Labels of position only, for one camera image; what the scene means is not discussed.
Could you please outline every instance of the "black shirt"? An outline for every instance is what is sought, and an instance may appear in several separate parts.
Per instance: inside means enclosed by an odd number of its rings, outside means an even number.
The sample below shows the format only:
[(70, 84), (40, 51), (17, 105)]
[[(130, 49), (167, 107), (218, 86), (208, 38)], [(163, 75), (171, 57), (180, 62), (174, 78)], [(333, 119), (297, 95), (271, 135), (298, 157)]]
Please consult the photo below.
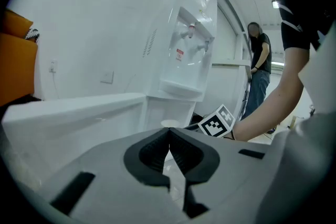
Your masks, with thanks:
[(282, 18), (284, 49), (291, 47), (317, 49), (320, 37), (326, 35), (335, 20), (335, 0), (276, 0)]
[(268, 36), (262, 33), (258, 38), (251, 37), (251, 42), (253, 42), (254, 43), (253, 46), (255, 46), (251, 69), (257, 64), (262, 52), (262, 44), (265, 42), (269, 45), (269, 54), (265, 62), (262, 63), (262, 65), (258, 68), (258, 70), (264, 70), (271, 73), (272, 49)]

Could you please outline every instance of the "woman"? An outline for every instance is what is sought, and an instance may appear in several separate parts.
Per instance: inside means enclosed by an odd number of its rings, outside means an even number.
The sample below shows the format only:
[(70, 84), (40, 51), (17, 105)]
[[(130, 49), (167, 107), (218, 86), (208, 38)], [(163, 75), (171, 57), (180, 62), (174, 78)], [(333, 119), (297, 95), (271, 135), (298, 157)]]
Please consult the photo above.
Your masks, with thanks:
[(242, 119), (254, 112), (264, 101), (266, 89), (269, 85), (272, 62), (271, 43), (268, 36), (263, 33), (257, 23), (250, 23), (247, 28), (253, 52), (251, 65), (252, 80), (245, 114)]

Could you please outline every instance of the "person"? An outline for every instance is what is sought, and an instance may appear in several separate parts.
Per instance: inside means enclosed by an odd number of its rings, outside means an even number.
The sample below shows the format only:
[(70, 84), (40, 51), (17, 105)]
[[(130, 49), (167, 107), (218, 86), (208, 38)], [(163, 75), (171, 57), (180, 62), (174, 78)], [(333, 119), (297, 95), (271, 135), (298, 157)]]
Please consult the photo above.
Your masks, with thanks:
[(334, 0), (276, 0), (282, 18), (285, 66), (278, 86), (226, 138), (250, 140), (283, 121), (298, 104), (303, 84), (298, 73), (309, 61), (310, 44), (318, 49), (335, 20)]
[(251, 86), (242, 120), (254, 112), (264, 101), (271, 74), (272, 50), (268, 36), (255, 22), (247, 27), (253, 59)]

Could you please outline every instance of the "forearm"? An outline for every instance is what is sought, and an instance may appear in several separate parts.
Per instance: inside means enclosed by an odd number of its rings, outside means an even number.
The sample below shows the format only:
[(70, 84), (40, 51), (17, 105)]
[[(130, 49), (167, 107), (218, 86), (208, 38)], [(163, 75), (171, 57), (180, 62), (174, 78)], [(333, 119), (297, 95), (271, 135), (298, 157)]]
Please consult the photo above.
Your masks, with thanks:
[(266, 61), (268, 54), (269, 54), (269, 51), (262, 50), (259, 60), (257, 61), (255, 65), (256, 68), (259, 68)]
[(290, 89), (286, 90), (278, 86), (260, 107), (234, 126), (235, 138), (247, 141), (279, 124), (296, 107), (302, 90), (303, 86), (295, 91), (297, 94), (293, 94)]

